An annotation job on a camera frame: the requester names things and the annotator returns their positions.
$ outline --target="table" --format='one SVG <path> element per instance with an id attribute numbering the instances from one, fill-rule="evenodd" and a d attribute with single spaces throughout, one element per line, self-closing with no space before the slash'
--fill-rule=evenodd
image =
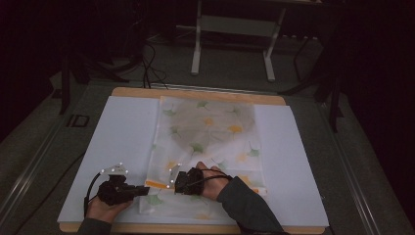
<path id="1" fill-rule="evenodd" d="M 275 118 L 276 113 L 270 110 L 272 107 L 281 107 L 283 110 L 289 109 L 289 107 L 285 106 L 284 99 L 277 96 L 116 88 L 103 111 L 100 122 L 97 125 L 84 160 L 58 218 L 61 230 L 75 232 L 79 227 L 82 220 L 82 199 L 86 194 L 89 182 L 101 168 L 117 164 L 116 161 L 123 161 L 124 165 L 130 171 L 127 175 L 127 183 L 135 185 L 143 184 L 153 141 L 153 135 L 150 133 L 154 132 L 157 123 L 154 114 L 156 114 L 160 96 L 251 102 L 255 104 L 255 107 L 258 108 L 257 112 L 261 114 L 258 116 L 259 122 L 270 119 L 270 117 Z M 140 119 L 146 122 L 139 124 L 140 121 L 138 120 Z M 284 128 L 284 126 L 293 125 L 295 125 L 295 122 L 284 122 L 279 126 Z M 287 134 L 286 138 L 284 138 L 287 141 L 290 141 L 291 136 L 300 139 L 299 133 L 295 130 L 285 130 L 284 132 Z M 263 140 L 264 146 L 275 146 L 275 144 L 272 144 L 274 138 L 275 134 L 270 131 L 262 131 L 261 140 Z M 263 155 L 270 156 L 274 150 L 273 147 L 268 149 L 264 148 Z M 274 172 L 278 167 L 278 165 L 276 166 L 276 161 L 271 158 L 263 159 L 265 161 L 263 164 L 265 180 L 268 178 L 268 182 L 272 180 L 272 185 L 275 185 L 276 188 L 285 189 L 275 192 L 274 186 L 271 185 L 268 189 L 270 196 L 278 194 L 278 198 L 286 199 L 282 199 L 281 201 L 270 200 L 268 204 L 276 214 L 283 213 L 287 215 L 284 217 L 277 214 L 286 231 L 293 234 L 321 234 L 324 232 L 325 227 L 328 226 L 327 215 L 324 212 L 317 187 L 305 157 L 304 149 L 300 145 L 298 148 L 291 148 L 289 152 L 287 153 L 288 157 L 283 162 L 291 166 L 281 165 L 281 168 L 277 170 L 278 172 Z M 284 177 L 282 175 L 293 177 L 293 179 L 288 181 L 281 180 Z M 100 180 L 102 182 L 106 179 L 104 176 L 100 177 L 95 183 L 93 192 L 96 192 L 98 185 L 101 183 Z M 195 221 L 196 219 L 166 217 L 154 218 L 138 214 L 135 209 L 136 207 L 133 205 L 118 217 L 113 226 L 113 232 L 199 234 L 236 234 L 240 232 L 236 224 L 229 223 L 229 221 Z M 295 214 L 293 213 L 295 210 L 304 212 Z M 301 226 L 297 226 L 295 224 L 286 224 L 292 223 L 296 219 L 304 220 L 304 224 L 306 225 L 302 224 Z"/>

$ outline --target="person's right hand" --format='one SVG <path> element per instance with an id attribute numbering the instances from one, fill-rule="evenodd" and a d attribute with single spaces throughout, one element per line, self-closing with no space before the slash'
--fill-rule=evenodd
<path id="1" fill-rule="evenodd" d="M 196 168 L 208 169 L 208 167 L 202 162 L 198 162 L 196 164 Z M 218 168 L 217 166 L 212 166 L 210 169 L 221 171 L 220 168 Z M 222 173 L 216 172 L 214 170 L 203 170 L 204 178 L 215 176 L 215 175 L 223 175 Z M 222 191 L 222 189 L 228 183 L 229 183 L 229 180 L 226 178 L 214 178 L 214 179 L 207 180 L 205 181 L 205 188 L 202 193 L 202 196 L 216 201 L 217 196 L 219 195 L 220 191 Z"/>
<path id="2" fill-rule="evenodd" d="M 118 205 L 108 206 L 98 197 L 95 197 L 88 206 L 88 212 L 86 213 L 86 217 L 95 218 L 107 223 L 113 223 L 116 216 L 124 209 L 128 208 L 131 204 L 132 201 Z"/>

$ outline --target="forearm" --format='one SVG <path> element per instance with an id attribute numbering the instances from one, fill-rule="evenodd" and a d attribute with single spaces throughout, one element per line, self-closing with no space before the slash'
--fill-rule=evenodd
<path id="1" fill-rule="evenodd" d="M 229 216 L 238 222 L 243 234 L 284 234 L 281 224 L 269 206 L 239 177 L 232 179 L 223 188 L 217 202 L 222 203 Z"/>
<path id="2" fill-rule="evenodd" d="M 111 227 L 110 223 L 94 218 L 85 218 L 76 235 L 110 235 Z"/>

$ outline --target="floor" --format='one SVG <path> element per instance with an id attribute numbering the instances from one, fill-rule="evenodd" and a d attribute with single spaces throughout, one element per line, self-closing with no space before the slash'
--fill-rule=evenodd
<path id="1" fill-rule="evenodd" d="M 152 68 L 147 70 L 153 88 L 277 95 L 299 84 L 293 66 L 299 40 L 281 38 L 277 42 L 271 57 L 277 81 L 269 83 L 261 39 L 204 34 L 196 76 L 190 74 L 193 39 L 193 30 L 183 29 L 174 43 L 156 34 L 147 40 L 145 58 L 151 61 L 154 56 Z M 312 40 L 302 51 L 298 58 L 301 77 L 310 73 L 321 49 Z M 90 74 L 87 85 L 72 80 L 71 105 L 64 115 L 59 115 L 60 99 L 51 95 L 1 143 L 1 234 L 64 234 L 56 220 L 108 96 L 118 86 L 143 86 L 143 67 L 120 74 L 129 83 L 112 82 L 94 71 Z M 59 73 L 51 77 L 57 88 L 59 80 Z M 331 223 L 324 234 L 414 234 L 347 96 L 341 97 L 339 132 L 334 133 L 327 121 L 329 104 L 314 101 L 315 89 L 309 87 L 285 99 L 295 114 Z M 89 116 L 90 120 L 85 127 L 70 127 L 71 115 Z"/>

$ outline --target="translucent fabric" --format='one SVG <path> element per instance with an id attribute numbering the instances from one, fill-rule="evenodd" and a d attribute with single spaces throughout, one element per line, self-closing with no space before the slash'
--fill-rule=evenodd
<path id="1" fill-rule="evenodd" d="M 228 217 L 221 205 L 201 196 L 174 194 L 178 171 L 197 162 L 218 166 L 266 194 L 254 105 L 161 97 L 158 125 L 140 213 L 196 219 Z"/>

